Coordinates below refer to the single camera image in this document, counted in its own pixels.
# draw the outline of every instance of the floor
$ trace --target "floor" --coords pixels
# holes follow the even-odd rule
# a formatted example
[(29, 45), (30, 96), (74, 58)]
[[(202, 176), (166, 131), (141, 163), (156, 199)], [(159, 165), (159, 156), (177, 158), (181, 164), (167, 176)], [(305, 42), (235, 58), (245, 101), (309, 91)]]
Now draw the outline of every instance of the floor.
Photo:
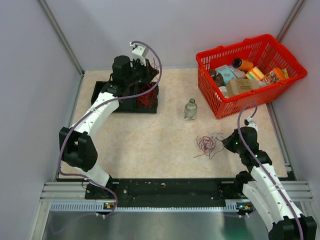
[[(91, 106), (96, 81), (107, 81), (110, 70), (87, 71), (79, 95), (74, 122)], [(184, 121), (190, 98), (198, 106), (196, 120)], [(159, 84), (157, 114), (112, 113), (93, 139), (98, 163), (113, 178), (232, 178), (246, 170), (238, 154), (226, 149), (212, 159), (202, 155), (197, 137), (223, 133), (237, 126), (238, 114), (216, 119), (198, 88), (196, 68), (164, 69)], [(252, 109), (246, 110), (247, 118)], [(268, 153), (278, 176), (287, 176), (284, 160), (266, 105), (260, 105), (254, 121), (259, 127), (260, 149)], [(223, 148), (217, 142), (215, 151)], [(62, 171), (77, 170), (63, 163)]]

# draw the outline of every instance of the red plastic shopping basket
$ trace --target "red plastic shopping basket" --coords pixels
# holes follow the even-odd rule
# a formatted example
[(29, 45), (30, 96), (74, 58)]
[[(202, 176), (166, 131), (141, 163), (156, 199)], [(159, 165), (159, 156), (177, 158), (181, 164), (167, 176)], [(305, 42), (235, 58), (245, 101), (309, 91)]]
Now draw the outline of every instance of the red plastic shopping basket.
[[(225, 98), (208, 71), (225, 64), (232, 65), (235, 58), (252, 62), (264, 74), (273, 68), (286, 68), (289, 78), (270, 86)], [(256, 102), (258, 105), (269, 103), (278, 98), (297, 80), (307, 75), (307, 71), (292, 53), (270, 34), (247, 38), (233, 45), (218, 46), (200, 52), (196, 55), (196, 60), (199, 89), (217, 119), (238, 113), (249, 103)]]

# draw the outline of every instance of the clear bottle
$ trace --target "clear bottle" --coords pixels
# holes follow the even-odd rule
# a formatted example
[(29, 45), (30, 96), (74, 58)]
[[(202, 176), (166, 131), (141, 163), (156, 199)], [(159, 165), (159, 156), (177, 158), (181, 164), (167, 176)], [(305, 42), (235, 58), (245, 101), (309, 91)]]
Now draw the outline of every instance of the clear bottle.
[(191, 98), (184, 108), (184, 120), (187, 122), (194, 121), (196, 119), (197, 110), (198, 106), (196, 104), (196, 100)]

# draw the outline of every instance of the beige tabletop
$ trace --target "beige tabletop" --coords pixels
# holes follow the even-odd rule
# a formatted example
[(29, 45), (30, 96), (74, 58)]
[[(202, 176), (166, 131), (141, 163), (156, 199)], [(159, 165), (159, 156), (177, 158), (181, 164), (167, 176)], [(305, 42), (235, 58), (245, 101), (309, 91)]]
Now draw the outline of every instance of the beige tabletop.
[[(107, 81), (110, 70), (87, 71), (74, 122), (91, 106), (96, 81)], [(190, 98), (198, 106), (196, 120), (184, 120)], [(248, 109), (243, 117), (253, 112)], [(196, 68), (164, 69), (159, 84), (157, 114), (112, 113), (93, 138), (98, 163), (113, 178), (232, 178), (246, 170), (238, 154), (226, 149), (212, 159), (202, 152), (197, 137), (221, 132), (228, 137), (237, 127), (238, 114), (216, 119), (198, 88)], [(284, 160), (266, 105), (254, 117), (260, 149), (267, 152), (279, 176), (287, 176)], [(222, 148), (217, 141), (215, 151)], [(62, 164), (66, 173), (77, 170)]]

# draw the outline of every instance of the white wall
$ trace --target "white wall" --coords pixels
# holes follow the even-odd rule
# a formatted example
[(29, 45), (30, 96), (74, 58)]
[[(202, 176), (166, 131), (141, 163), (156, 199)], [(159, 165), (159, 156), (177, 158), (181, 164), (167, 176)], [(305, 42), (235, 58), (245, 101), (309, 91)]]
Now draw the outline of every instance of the white wall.
[(274, 102), (297, 175), (308, 180), (320, 210), (320, 1), (308, 0), (282, 43), (308, 75)]
[(129, 42), (150, 44), (165, 67), (196, 53), (280, 32), (296, 0), (47, 0), (85, 70), (111, 67)]
[(0, 1), (0, 239), (25, 240), (79, 75), (36, 0)]

